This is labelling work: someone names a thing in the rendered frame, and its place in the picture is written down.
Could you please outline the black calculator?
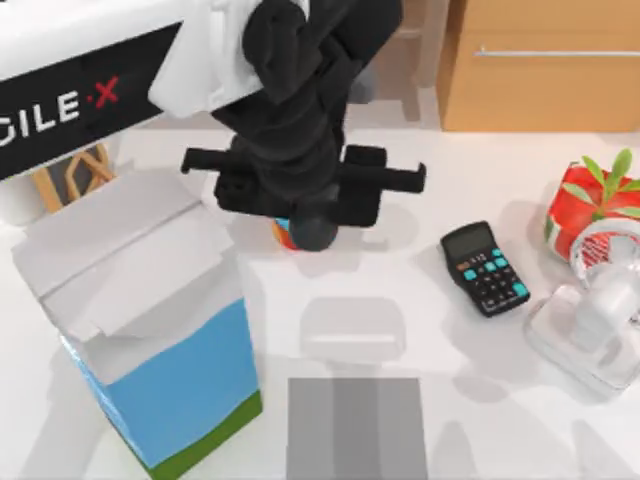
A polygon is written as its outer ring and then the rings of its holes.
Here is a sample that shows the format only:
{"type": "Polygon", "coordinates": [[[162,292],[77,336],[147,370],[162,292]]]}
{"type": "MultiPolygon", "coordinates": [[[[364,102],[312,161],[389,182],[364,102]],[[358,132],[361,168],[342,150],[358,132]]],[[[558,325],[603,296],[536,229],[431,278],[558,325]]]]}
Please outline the black calculator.
{"type": "Polygon", "coordinates": [[[498,246],[487,221],[472,222],[440,239],[448,272],[485,318],[514,310],[531,294],[498,246]]]}

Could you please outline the pale wooden open shelf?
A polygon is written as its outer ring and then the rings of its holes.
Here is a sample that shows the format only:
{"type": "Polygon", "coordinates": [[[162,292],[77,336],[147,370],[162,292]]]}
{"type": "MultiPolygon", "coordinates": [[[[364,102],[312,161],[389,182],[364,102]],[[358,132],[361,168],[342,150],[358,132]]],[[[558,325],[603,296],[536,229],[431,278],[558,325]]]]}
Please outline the pale wooden open shelf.
{"type": "Polygon", "coordinates": [[[437,0],[402,0],[403,20],[392,38],[354,81],[349,102],[398,100],[404,118],[420,119],[419,88],[425,48],[431,43],[437,0]]]}

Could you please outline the wooden cupboard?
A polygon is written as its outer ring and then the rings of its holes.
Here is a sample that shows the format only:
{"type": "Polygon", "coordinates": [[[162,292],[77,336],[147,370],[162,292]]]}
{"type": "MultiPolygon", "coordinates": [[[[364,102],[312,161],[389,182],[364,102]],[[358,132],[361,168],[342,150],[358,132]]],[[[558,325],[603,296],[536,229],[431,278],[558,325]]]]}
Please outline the wooden cupboard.
{"type": "Polygon", "coordinates": [[[441,126],[461,118],[460,43],[467,34],[625,34],[640,37],[640,0],[451,0],[436,81],[441,126]]]}

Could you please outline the white blue green milk carton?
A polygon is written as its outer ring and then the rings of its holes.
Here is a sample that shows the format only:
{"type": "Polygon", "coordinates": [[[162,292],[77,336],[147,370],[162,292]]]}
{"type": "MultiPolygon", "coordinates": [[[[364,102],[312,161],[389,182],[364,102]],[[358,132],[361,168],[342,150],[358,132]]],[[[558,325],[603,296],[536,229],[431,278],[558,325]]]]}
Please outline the white blue green milk carton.
{"type": "Polygon", "coordinates": [[[263,409],[234,243],[164,168],[25,230],[13,262],[151,480],[180,480],[263,409]]]}

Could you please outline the red pot with green plant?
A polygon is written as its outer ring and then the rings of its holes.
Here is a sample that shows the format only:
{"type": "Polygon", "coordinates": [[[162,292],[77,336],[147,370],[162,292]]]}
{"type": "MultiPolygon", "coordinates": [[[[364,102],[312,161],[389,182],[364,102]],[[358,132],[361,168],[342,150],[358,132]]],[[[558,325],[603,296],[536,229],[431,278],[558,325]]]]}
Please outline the red pot with green plant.
{"type": "Polygon", "coordinates": [[[587,155],[569,164],[544,224],[544,240],[556,256],[568,261],[578,235],[596,221],[640,222],[640,177],[630,175],[632,163],[632,151],[624,148],[608,169],[587,155]]]}

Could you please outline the wooden frame stand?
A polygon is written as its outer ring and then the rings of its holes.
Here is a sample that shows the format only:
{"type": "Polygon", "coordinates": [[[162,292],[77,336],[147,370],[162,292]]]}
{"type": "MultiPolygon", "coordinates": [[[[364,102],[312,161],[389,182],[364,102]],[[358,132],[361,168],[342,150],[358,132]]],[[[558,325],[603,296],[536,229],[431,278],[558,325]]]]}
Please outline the wooden frame stand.
{"type": "Polygon", "coordinates": [[[31,175],[49,213],[59,211],[115,177],[103,143],[40,168],[31,175]]]}

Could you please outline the white desk fan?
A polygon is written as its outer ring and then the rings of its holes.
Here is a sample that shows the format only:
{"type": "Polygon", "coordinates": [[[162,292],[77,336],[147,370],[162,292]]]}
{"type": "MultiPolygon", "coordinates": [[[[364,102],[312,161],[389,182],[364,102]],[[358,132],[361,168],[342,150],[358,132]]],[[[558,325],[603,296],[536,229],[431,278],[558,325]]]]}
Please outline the white desk fan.
{"type": "Polygon", "coordinates": [[[609,217],[573,241],[572,284],[532,312],[525,338],[542,358],[601,396],[640,378],[640,220],[609,217]]]}

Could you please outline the wooden drawer front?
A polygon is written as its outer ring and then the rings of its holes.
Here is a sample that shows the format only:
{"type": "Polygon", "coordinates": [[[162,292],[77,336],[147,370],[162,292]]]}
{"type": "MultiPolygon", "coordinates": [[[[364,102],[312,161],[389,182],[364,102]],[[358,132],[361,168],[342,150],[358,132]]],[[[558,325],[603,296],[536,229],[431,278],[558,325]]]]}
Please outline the wooden drawer front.
{"type": "Polygon", "coordinates": [[[486,58],[488,50],[640,51],[625,34],[467,34],[460,43],[468,129],[630,132],[640,127],[640,58],[486,58]]]}

